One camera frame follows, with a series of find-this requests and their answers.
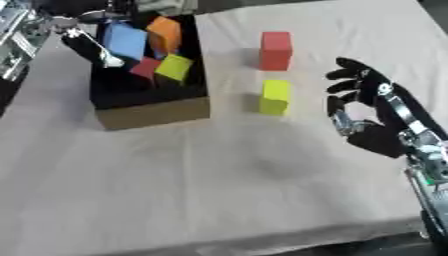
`pink cube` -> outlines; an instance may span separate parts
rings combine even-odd
[[[154,72],[161,63],[161,61],[144,57],[139,64],[131,69],[131,73],[134,75],[146,77],[154,82]]]
[[[261,70],[288,70],[292,53],[291,34],[289,32],[263,32],[260,49]]]

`blue cube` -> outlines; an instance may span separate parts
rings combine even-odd
[[[125,23],[112,22],[104,33],[103,45],[112,54],[141,61],[145,55],[147,32]]]

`table surface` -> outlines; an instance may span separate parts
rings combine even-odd
[[[50,39],[0,122],[1,255],[255,253],[419,227],[404,161],[344,143],[324,106],[324,74],[347,56],[448,127],[448,40],[415,1],[253,7],[197,23],[212,118],[120,132],[94,117],[89,65]],[[270,30],[293,34],[288,72],[256,69]],[[286,117],[256,113],[264,79],[293,84]]]

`cube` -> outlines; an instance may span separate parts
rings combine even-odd
[[[285,115],[290,102],[290,83],[284,80],[266,80],[260,98],[260,113],[265,115]]]
[[[286,71],[293,54],[289,32],[264,32],[260,49],[260,69]]]
[[[174,82],[183,85],[193,61],[179,55],[169,54],[156,69],[156,81],[159,85]]]
[[[146,31],[151,48],[160,53],[175,53],[182,41],[180,23],[162,16],[155,19]]]
[[[104,32],[103,45],[112,54],[141,61],[148,34],[125,23],[113,22]]]
[[[154,82],[154,72],[162,62],[144,57],[143,60],[131,69],[131,73],[141,77],[148,78]]]

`robotic arm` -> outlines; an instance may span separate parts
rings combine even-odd
[[[78,24],[126,20],[130,17],[129,5],[130,1],[112,0],[0,0],[0,77],[17,80],[52,31],[95,65],[123,66],[123,60],[113,56]]]
[[[436,250],[448,254],[448,136],[402,86],[355,60],[338,58],[342,69],[327,74],[345,79],[327,92],[328,116],[339,134],[357,147],[392,158],[406,155],[405,171],[423,208],[422,218]],[[338,97],[343,91],[349,93]],[[376,109],[382,124],[352,120],[345,105]]]

